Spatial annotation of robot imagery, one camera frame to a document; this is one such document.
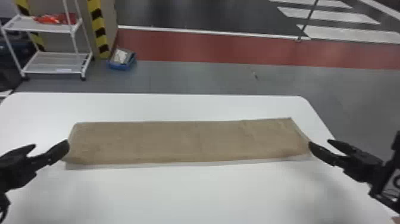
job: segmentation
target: white wall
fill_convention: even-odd
[[[15,15],[13,0],[0,0],[0,17],[11,18]]]

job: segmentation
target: blue container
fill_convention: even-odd
[[[136,53],[132,53],[132,56],[130,56],[130,60],[128,62],[128,64],[116,64],[113,63],[110,60],[107,60],[107,65],[111,68],[111,69],[115,69],[115,70],[121,70],[121,71],[126,71],[128,69],[131,68],[132,64],[136,61]]]

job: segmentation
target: yellow and black striped pole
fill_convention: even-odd
[[[100,58],[108,58],[110,56],[110,48],[105,34],[101,0],[87,0],[87,8],[92,18],[92,28],[96,37],[96,46],[99,49]]]
[[[22,15],[30,16],[28,0],[15,0],[15,3]],[[45,44],[38,33],[31,32],[30,37],[40,51],[45,51]]]

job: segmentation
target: white table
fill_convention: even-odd
[[[301,97],[21,93],[0,105],[0,154],[31,143],[32,155],[42,153],[76,122],[275,117],[292,117],[319,144],[332,138]],[[8,193],[5,223],[392,223],[367,192],[318,160],[78,170],[58,162]]]

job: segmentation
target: red object on shelf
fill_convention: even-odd
[[[59,24],[60,21],[57,19],[57,16],[54,15],[42,15],[33,18],[34,21],[37,21],[39,23],[47,23],[47,24]]]
[[[71,24],[72,25],[76,24],[76,14],[75,13],[69,13],[69,15],[70,15]],[[62,24],[68,24],[67,15],[65,13],[59,14],[58,15],[58,20]]]
[[[69,13],[71,24],[76,24],[76,14]],[[33,18],[34,21],[38,23],[46,23],[46,24],[68,24],[67,15],[65,13],[54,14],[54,15],[42,15]]]

